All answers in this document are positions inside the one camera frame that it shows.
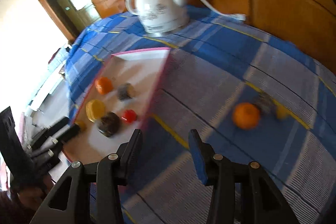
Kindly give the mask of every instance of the tray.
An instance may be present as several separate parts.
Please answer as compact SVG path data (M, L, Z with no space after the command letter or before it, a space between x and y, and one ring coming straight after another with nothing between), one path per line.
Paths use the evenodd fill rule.
M91 83L74 119L84 121L87 129L66 143L63 148L70 161L79 160L83 164L100 161L105 156L115 153L120 144L128 142L134 129L143 129L150 102L167 65L169 52L170 48L148 48L111 56L96 78L104 76L111 79L114 90L107 95L100 95L94 81ZM134 86L136 97L121 102L117 98L117 87L126 82ZM106 111L112 111L119 117L124 110L133 109L138 115L138 120L132 124L122 122L118 133L108 138L98 131L96 123L87 118L85 106L92 99L103 101Z

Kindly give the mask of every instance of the sleeve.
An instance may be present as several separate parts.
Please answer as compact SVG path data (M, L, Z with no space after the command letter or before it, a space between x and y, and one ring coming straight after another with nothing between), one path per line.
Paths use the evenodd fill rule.
M14 191L0 192L0 223L29 224L34 213L33 210L22 206Z

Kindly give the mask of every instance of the kettle base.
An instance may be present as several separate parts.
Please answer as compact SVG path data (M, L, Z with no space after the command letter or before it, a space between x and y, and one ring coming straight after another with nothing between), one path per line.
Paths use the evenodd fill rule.
M178 27L178 28L176 28L174 30L171 30L169 32L154 32L154 33L146 32L146 34L147 34L148 37L166 37L167 35L176 33L178 31L184 29L188 24L189 24L189 20L183 26Z

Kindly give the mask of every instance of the tablecloth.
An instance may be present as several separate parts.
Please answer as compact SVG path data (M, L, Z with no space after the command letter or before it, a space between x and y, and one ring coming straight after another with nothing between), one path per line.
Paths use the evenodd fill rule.
M197 178L187 143L192 128L231 161L261 163L300 223L316 222L336 193L335 75L290 42L207 9L189 6L188 13L186 28L162 38L148 37L129 12L102 19L80 34L66 63L73 120L111 53L172 48L138 164L121 190L125 222L206 222L212 187ZM291 115L265 115L249 131L235 127L233 107L261 90Z

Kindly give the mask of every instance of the door frame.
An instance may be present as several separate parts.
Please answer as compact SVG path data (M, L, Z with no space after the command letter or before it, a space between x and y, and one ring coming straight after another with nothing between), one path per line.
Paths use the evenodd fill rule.
M47 0L38 0L44 10L46 10L47 14L50 16L50 18L53 20L53 22L56 24L56 26L60 29L60 31L64 34L64 36L70 41L73 42L76 37L74 37L71 32L65 27L65 25L62 23L62 21L59 19L59 17L55 14L53 9L50 7Z

